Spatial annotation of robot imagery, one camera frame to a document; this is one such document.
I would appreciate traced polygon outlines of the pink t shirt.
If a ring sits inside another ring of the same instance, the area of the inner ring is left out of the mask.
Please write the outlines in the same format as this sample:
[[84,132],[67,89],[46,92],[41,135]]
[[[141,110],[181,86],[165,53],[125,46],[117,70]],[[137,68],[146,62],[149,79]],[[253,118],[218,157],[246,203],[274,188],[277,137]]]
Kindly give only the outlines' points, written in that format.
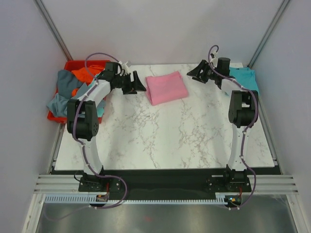
[[146,97],[152,106],[188,97],[189,93],[179,71],[162,76],[148,76]]

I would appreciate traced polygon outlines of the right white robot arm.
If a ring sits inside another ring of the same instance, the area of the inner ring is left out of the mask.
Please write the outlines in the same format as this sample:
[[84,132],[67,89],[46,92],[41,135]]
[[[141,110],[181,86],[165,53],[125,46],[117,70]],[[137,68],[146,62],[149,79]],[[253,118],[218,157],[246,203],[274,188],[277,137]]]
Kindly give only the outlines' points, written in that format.
[[225,192],[251,191],[246,163],[249,133],[258,120],[258,92],[250,91],[236,79],[229,76],[229,58],[218,58],[217,66],[202,60],[199,65],[187,73],[201,83],[213,80],[218,88],[230,96],[228,119],[232,125],[231,153],[223,177],[211,177],[207,180],[213,190],[219,188]]

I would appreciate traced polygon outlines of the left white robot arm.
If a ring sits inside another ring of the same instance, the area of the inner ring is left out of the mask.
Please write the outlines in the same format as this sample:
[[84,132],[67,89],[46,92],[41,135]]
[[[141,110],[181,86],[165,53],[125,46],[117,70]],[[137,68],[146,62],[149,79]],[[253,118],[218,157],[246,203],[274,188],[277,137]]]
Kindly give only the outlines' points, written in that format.
[[79,144],[84,162],[79,181],[80,192],[103,192],[112,179],[112,176],[104,175],[97,149],[97,108],[116,88],[121,89],[125,95],[146,91],[137,71],[130,71],[128,65],[121,62],[107,62],[104,70],[95,75],[88,90],[78,99],[69,100],[67,103],[67,130]]

